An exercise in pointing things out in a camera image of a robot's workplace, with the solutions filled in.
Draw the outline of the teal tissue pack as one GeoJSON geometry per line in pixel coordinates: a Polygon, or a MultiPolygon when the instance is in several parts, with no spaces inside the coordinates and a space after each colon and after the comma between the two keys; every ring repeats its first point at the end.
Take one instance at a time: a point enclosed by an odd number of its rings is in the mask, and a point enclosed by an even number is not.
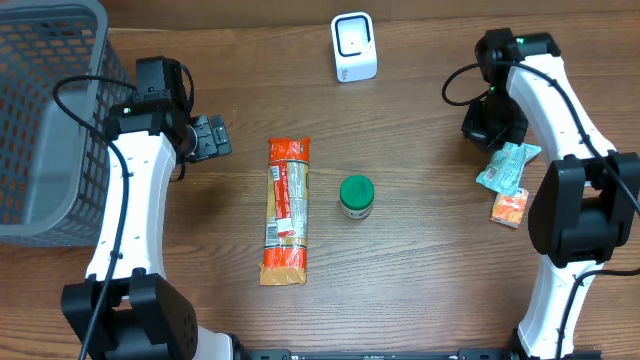
{"type": "Polygon", "coordinates": [[[489,164],[477,176],[476,182],[496,193],[515,196],[526,164],[540,152],[541,148],[536,145],[507,142],[493,153],[489,164]]]}

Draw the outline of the orange spaghetti packet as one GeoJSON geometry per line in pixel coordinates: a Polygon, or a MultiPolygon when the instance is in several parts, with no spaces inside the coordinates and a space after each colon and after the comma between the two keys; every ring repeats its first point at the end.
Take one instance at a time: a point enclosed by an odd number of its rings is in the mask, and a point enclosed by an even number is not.
{"type": "Polygon", "coordinates": [[[269,140],[262,286],[306,283],[309,162],[308,137],[269,140]]]}

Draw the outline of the orange Kleenex tissue pack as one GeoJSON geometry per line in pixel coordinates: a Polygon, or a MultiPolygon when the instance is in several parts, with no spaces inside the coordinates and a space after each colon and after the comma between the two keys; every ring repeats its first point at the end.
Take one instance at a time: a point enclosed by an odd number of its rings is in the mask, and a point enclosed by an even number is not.
{"type": "Polygon", "coordinates": [[[497,194],[490,220],[517,229],[524,216],[528,196],[529,192],[524,188],[518,188],[513,196],[497,194]]]}

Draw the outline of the green lidded jar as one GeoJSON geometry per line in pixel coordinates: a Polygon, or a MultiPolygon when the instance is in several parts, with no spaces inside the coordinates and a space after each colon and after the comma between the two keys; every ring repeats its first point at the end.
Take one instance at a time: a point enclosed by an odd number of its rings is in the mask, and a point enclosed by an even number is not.
{"type": "Polygon", "coordinates": [[[375,198],[373,182],[364,175],[347,177],[340,186],[339,201],[343,213],[351,219],[364,219],[372,211],[375,198]]]}

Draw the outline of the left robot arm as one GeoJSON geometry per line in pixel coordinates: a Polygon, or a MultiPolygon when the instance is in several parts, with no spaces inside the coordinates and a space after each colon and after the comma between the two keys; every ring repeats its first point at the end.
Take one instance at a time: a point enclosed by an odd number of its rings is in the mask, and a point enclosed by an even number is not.
{"type": "Polygon", "coordinates": [[[232,151],[221,116],[195,116],[188,68],[166,57],[136,63],[131,94],[110,107],[102,131],[109,182],[99,241],[83,282],[61,308],[86,359],[215,359],[242,356],[236,339],[199,325],[166,279],[163,227],[173,170],[232,151]]]}

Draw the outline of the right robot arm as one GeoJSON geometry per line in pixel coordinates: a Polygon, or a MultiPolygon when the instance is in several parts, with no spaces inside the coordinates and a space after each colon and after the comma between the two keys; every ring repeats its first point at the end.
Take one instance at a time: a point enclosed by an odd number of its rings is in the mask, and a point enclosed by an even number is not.
{"type": "Polygon", "coordinates": [[[548,164],[527,216],[541,258],[511,356],[581,358],[573,332],[586,294],[610,273],[604,265],[639,213],[639,157],[618,152],[591,122],[550,34],[489,30],[475,57],[489,88],[468,102],[464,136],[496,150],[533,131],[548,164]]]}

